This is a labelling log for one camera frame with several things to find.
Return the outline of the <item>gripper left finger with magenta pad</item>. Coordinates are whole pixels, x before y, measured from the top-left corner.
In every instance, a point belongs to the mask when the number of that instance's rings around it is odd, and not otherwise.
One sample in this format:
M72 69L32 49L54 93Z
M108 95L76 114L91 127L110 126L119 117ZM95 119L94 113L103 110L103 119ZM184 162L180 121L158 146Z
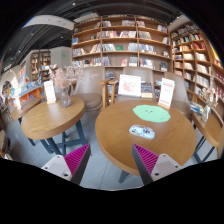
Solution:
M42 169L79 185L86 169L91 148L86 144L69 154L56 155Z

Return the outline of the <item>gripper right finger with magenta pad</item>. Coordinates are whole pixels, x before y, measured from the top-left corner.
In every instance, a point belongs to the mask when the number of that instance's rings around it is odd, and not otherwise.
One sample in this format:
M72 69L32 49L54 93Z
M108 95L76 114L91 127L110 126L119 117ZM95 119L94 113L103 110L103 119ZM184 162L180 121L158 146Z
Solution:
M132 155L144 185L182 169L169 155L158 155L137 144L132 145Z

